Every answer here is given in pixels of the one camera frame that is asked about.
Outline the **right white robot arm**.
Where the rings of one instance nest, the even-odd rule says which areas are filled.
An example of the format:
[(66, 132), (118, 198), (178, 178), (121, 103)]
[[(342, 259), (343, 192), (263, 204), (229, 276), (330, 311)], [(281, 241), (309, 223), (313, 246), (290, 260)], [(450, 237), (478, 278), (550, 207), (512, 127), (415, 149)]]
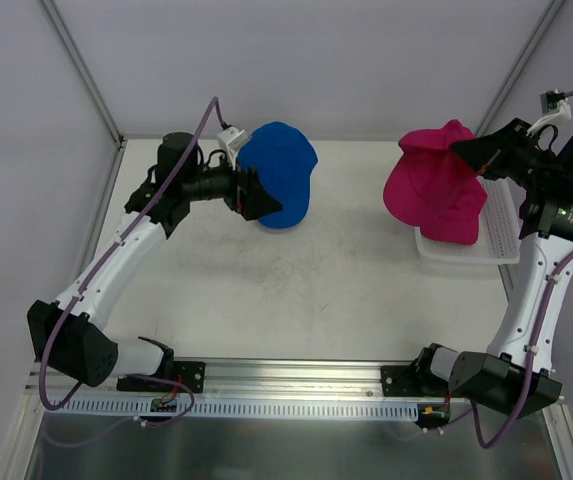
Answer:
[(450, 394), (523, 417), (560, 396), (550, 376), (556, 324), (573, 277), (573, 135), (559, 153), (538, 145), (520, 119), (494, 134), (459, 141), (452, 151), (486, 180), (509, 178), (526, 192), (517, 280), (485, 352), (424, 348), (413, 372), (425, 395)]

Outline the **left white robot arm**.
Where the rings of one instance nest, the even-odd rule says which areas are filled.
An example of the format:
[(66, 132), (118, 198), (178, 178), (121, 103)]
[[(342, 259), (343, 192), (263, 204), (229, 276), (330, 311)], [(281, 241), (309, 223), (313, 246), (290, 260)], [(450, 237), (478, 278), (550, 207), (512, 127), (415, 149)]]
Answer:
[(110, 377), (140, 375), (154, 390), (175, 378), (173, 350), (152, 339), (112, 340), (104, 332), (112, 310), (144, 261), (174, 233), (194, 202), (221, 199), (247, 221), (281, 211), (253, 167), (237, 163), (249, 135), (229, 127), (217, 136), (212, 166), (190, 133), (166, 135), (157, 161), (130, 195), (108, 245), (51, 302), (27, 313), (39, 373), (54, 369), (96, 387)]

